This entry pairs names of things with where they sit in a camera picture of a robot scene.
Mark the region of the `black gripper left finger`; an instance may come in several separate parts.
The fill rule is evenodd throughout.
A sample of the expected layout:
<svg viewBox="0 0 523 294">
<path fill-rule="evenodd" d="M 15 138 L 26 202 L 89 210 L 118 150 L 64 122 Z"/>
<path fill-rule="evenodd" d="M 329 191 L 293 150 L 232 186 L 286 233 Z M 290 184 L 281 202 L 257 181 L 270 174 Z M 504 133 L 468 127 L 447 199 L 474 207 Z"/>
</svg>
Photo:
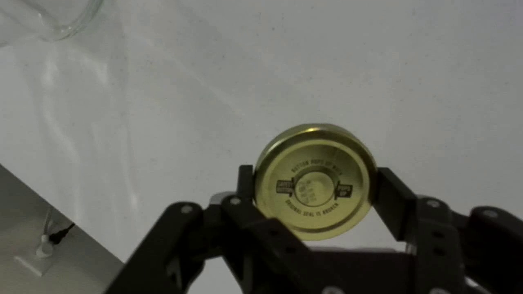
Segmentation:
<svg viewBox="0 0 523 294">
<path fill-rule="evenodd" d="M 252 204 L 254 166 L 241 165 L 237 189 L 208 207 L 170 204 L 105 294 L 188 294 L 206 263 L 221 258 L 242 294 L 311 294 L 299 256 L 308 248 Z"/>
</svg>

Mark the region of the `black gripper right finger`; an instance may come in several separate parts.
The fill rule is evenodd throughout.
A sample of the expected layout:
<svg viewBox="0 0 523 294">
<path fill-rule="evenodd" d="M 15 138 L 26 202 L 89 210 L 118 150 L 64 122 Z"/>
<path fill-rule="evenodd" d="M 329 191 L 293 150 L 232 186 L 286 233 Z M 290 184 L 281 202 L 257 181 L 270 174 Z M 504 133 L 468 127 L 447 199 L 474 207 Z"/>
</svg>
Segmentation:
<svg viewBox="0 0 523 294">
<path fill-rule="evenodd" d="M 523 294 L 523 220 L 496 205 L 468 215 L 379 168 L 371 204 L 414 254 L 415 294 Z"/>
</svg>

